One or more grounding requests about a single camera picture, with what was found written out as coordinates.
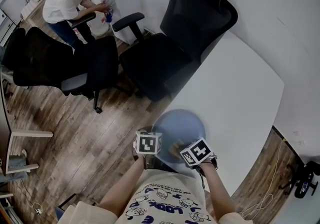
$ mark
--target chair armrest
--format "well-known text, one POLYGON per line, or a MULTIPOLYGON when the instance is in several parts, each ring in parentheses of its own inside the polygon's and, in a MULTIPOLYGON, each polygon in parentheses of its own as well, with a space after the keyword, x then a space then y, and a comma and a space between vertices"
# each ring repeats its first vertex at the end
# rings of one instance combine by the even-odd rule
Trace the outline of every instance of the chair armrest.
POLYGON ((74 29, 76 28, 78 25, 82 24, 82 23, 86 23, 89 22, 92 19, 96 18, 96 14, 95 12, 92 12, 88 15, 85 15, 84 17, 81 17, 78 20, 68 20, 71 23, 71 28, 74 29))
POLYGON ((137 13, 128 15, 124 18, 121 18, 119 21, 115 22, 112 25, 112 28, 115 32, 118 32, 118 31, 122 30, 123 28, 126 28, 126 27, 130 26, 131 24, 134 24, 134 23, 140 21, 143 18, 145 18, 144 14, 137 12, 137 13))
POLYGON ((88 73, 80 74, 61 82, 61 90, 63 92, 70 92, 78 89, 87 83, 88 73))
POLYGON ((174 75, 165 81, 166 89, 171 93, 178 93, 192 77, 192 75, 199 68, 200 64, 192 61, 186 66, 182 67, 174 75))

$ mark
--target wooden floor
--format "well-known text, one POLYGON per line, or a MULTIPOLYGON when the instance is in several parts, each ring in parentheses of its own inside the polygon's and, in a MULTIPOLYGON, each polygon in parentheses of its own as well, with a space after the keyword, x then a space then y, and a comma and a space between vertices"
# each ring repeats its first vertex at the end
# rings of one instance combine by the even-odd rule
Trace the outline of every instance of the wooden floor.
MULTIPOLYGON (((125 44, 119 41, 117 44, 120 52, 125 50, 125 44)), ((125 74, 121 76, 120 85, 131 87, 125 74)), ((132 164, 135 131, 153 124, 170 103, 169 98, 152 103, 147 98, 129 98, 116 89, 107 89, 102 91, 98 102, 103 112, 96 114, 92 101, 84 96, 66 97, 56 88, 42 86, 25 90, 12 85, 9 90, 13 96, 7 100, 7 107, 16 116, 14 128, 54 133, 51 139, 17 137, 12 145, 12 154, 20 154, 24 148, 29 163, 40 165, 31 171, 24 184, 33 201, 42 204, 41 217, 28 206, 22 182, 9 185, 15 196, 15 209, 25 223, 57 223, 54 206, 73 193, 77 194, 76 200, 99 202, 132 164)), ((232 197, 237 211, 262 200, 274 172, 280 142, 271 131, 252 170, 232 197)), ((284 143, 279 159, 270 190, 274 199, 254 219, 255 223, 269 223, 286 199, 277 187, 289 180, 286 165, 295 165, 295 155, 284 143)), ((207 208, 212 211, 207 201, 207 208)))

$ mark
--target cable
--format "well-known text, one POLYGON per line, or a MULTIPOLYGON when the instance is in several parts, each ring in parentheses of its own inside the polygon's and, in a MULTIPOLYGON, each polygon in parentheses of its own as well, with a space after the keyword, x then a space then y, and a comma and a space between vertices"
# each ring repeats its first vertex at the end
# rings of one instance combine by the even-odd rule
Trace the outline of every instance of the cable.
POLYGON ((277 158, 277 160, 276 160, 277 162, 276 162, 276 164, 275 164, 274 175, 272 176, 272 180, 271 180, 271 183, 270 183, 270 186, 269 186, 267 192, 265 193, 265 195, 264 195, 264 197, 263 197, 263 199, 262 199, 261 202, 255 204, 255 205, 253 205, 253 206, 251 206, 251 207, 249 207, 249 208, 246 209, 244 212, 239 212, 239 214, 240 214, 243 218, 247 217, 248 215, 250 215, 251 213, 253 213, 254 211, 257 210, 258 212, 254 215, 254 217, 253 217, 252 219, 250 219, 250 220, 253 220, 253 219, 258 215, 258 213, 259 213, 262 209, 266 208, 266 207, 272 202, 272 200, 273 200, 273 198, 274 198, 274 197, 273 197, 274 195, 273 195, 273 194, 268 194, 268 192, 269 192, 269 190, 270 190, 270 188, 271 188, 272 182, 273 182, 273 180, 274 180, 274 176, 275 176, 275 174, 276 174, 276 172, 277 172, 276 170, 277 170, 277 165, 278 165, 279 158, 280 158, 280 149, 281 149, 282 143, 285 142, 285 141, 286 141, 286 140, 283 139, 282 142, 281 142, 281 144, 280 144, 280 146, 279 146, 278 158, 277 158), (264 201, 265 201, 269 196, 271 196, 271 200, 267 203, 266 206, 262 207, 262 204, 264 203, 264 201), (257 205, 260 205, 260 207, 257 208, 257 209, 254 209, 254 210, 250 211, 247 215, 244 216, 244 213, 245 213, 246 211, 250 210, 251 208, 253 208, 253 207, 257 206, 257 205))
POLYGON ((45 221, 47 221, 48 223, 50 223, 49 220, 47 220, 45 217, 41 216, 40 214, 37 214, 40 217, 40 222, 42 223, 42 219, 44 219, 45 221))
POLYGON ((26 191, 27 194, 30 196, 30 200, 31 200, 31 203, 32 203, 32 204, 30 204, 30 201, 29 201, 27 195, 23 193, 23 194, 25 195, 25 197, 26 197, 26 200, 27 200, 27 203, 28 203, 29 207, 33 208, 34 211, 35 211, 38 215, 40 215, 40 214, 43 212, 43 209, 44 209, 44 208, 42 207, 42 205, 41 205, 40 203, 34 202, 34 201, 32 200, 32 196, 30 195, 30 193, 28 192, 28 190, 25 188, 25 186, 24 186, 25 184, 24 184, 23 180, 21 180, 21 182, 22 182, 22 185, 23 185, 25 191, 26 191))

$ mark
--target fiducial marker cube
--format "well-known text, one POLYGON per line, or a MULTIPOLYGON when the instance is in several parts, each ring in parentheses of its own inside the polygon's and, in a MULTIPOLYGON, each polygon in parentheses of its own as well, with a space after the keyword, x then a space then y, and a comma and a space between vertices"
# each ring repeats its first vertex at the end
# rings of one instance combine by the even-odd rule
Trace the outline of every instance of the fiducial marker cube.
POLYGON ((162 133, 137 131, 134 148, 137 154, 158 154, 162 147, 162 133))
POLYGON ((198 139, 180 152, 188 166, 199 165, 212 153, 212 149, 204 138, 198 139))

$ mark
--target chair seat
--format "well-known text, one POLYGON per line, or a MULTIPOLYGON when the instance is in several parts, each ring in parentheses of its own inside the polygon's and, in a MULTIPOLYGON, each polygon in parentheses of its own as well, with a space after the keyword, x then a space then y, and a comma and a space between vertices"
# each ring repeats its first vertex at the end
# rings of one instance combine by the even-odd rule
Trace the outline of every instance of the chair seat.
POLYGON ((74 74, 88 73, 86 90, 102 90, 112 87, 118 78, 118 51, 113 36, 107 36, 85 44, 74 52, 74 74))
POLYGON ((165 81, 191 62, 191 58, 162 33, 128 49, 119 59, 130 79, 152 101, 168 94, 165 81))

